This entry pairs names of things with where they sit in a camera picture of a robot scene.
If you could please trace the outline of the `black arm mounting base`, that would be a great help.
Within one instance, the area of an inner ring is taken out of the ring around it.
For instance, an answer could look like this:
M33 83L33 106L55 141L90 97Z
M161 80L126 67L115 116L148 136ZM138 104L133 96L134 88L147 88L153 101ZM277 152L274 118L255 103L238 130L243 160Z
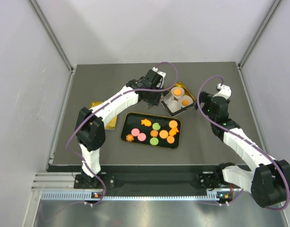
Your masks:
M103 185L108 190L122 189L125 186L135 186L144 190L154 186L170 188L171 186L188 185L194 189L208 189L225 187L227 183L221 183L213 173L204 172L151 172L151 173L115 173L107 172L99 174L101 182L94 178L87 180L83 174L75 176L75 189L102 189Z

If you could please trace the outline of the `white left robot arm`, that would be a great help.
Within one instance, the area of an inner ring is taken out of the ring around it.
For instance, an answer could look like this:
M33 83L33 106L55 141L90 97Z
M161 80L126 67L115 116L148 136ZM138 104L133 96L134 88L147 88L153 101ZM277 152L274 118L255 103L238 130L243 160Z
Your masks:
M93 108L79 111L75 130L82 151L81 174L90 187L101 182L100 148L106 140L105 127L119 113L141 101L157 105L161 98L166 73L150 69L144 77L130 80L118 93Z

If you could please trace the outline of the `round dotted orange cookie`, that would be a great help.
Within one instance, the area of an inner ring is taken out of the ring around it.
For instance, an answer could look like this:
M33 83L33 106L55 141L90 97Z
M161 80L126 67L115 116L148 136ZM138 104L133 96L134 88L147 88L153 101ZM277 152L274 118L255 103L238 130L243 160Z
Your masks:
M174 88L172 92L174 96L181 96L183 94L181 88L177 88L177 87Z

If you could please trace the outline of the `orange swirl cookie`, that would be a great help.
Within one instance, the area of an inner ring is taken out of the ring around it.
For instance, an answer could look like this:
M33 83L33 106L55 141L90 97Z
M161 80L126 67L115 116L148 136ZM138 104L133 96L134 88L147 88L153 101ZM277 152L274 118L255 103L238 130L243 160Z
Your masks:
M189 101L188 100L183 100L182 102L181 102L181 104L183 105L183 106L187 106L187 105L189 105Z

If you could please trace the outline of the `dark square cookie tin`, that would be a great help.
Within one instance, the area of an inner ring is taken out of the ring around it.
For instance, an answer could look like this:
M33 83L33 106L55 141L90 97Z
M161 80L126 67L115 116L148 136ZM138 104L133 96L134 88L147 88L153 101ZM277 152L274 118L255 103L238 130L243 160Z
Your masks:
M166 113L171 117L187 111L194 106L195 102L196 98L183 82L178 82L172 89L165 91L160 101Z

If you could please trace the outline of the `metal serving tongs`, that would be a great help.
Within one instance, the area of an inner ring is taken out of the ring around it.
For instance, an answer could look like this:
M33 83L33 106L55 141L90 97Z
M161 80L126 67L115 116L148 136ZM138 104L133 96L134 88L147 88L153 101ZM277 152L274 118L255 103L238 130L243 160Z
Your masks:
M166 95L161 95L159 100L157 100L157 98L151 100L151 102L148 104L148 109L151 109L154 106L158 106L160 102L164 102L167 99L169 99L170 97L171 97L171 94L168 93Z

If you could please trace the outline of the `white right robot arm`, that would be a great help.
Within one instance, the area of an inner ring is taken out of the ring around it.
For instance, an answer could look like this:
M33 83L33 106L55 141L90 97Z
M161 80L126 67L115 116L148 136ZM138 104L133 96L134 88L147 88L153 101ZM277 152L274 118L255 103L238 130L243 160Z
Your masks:
M215 95L201 91L195 108L210 122L212 132L249 167L246 171L233 163L217 166L214 181L219 187L232 183L251 194L262 208L290 201L290 164L262 151L241 127L229 117L231 90L219 88Z

